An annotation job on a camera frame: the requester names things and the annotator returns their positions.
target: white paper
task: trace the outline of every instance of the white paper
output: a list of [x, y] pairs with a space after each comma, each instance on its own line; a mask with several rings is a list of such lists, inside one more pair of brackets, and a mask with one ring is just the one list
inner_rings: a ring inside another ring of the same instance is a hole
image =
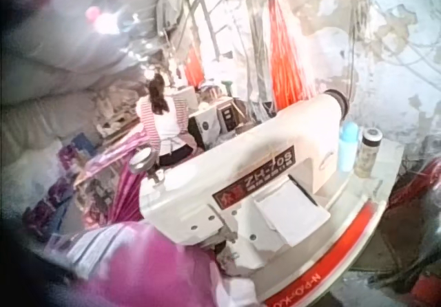
[[292, 181], [287, 181], [256, 205], [290, 246], [303, 241], [331, 216], [324, 208], [313, 204]]

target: sewing machine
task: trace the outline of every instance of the sewing machine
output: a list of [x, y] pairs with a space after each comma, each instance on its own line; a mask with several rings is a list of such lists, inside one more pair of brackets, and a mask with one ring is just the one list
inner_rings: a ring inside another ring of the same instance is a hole
[[[330, 253], [351, 228], [357, 235], [345, 239], [343, 250], [357, 247], [351, 258], [361, 251], [357, 244], [363, 229], [370, 225], [373, 232], [385, 208], [385, 202], [370, 202], [369, 194], [387, 199], [400, 164], [402, 148], [392, 145], [386, 158], [393, 161], [379, 169], [379, 185], [336, 172], [340, 121], [347, 112], [346, 98], [334, 90], [296, 103], [166, 171], [160, 182], [144, 179], [141, 213], [177, 244], [220, 246], [218, 261], [225, 272], [252, 278], [259, 300], [268, 306], [306, 306], [341, 275], [337, 264], [332, 268], [321, 262], [328, 255], [329, 262], [348, 262], [347, 254], [336, 259]], [[294, 247], [256, 206], [287, 181], [288, 173], [330, 213], [324, 225]], [[372, 221], [359, 223], [367, 217]], [[335, 278], [326, 282], [331, 275]]]

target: sewing machine handwheel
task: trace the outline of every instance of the sewing machine handwheel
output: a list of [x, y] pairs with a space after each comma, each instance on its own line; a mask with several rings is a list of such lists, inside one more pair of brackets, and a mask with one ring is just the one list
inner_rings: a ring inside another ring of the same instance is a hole
[[140, 150], [129, 160], [130, 172], [140, 174], [149, 171], [153, 168], [157, 158], [158, 152], [151, 147]]

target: hanging fabric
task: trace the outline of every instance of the hanging fabric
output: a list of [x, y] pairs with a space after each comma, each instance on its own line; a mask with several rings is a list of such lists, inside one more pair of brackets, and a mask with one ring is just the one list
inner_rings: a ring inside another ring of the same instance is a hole
[[317, 94], [300, 21], [288, 0], [268, 0], [263, 28], [269, 44], [274, 102], [278, 111]]

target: woman's hair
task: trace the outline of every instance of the woman's hair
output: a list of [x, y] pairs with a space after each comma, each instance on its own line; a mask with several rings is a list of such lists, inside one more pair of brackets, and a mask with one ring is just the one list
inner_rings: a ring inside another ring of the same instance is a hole
[[155, 73], [153, 80], [148, 84], [152, 112], [161, 115], [164, 111], [168, 112], [168, 104], [164, 98], [164, 78], [159, 73]]

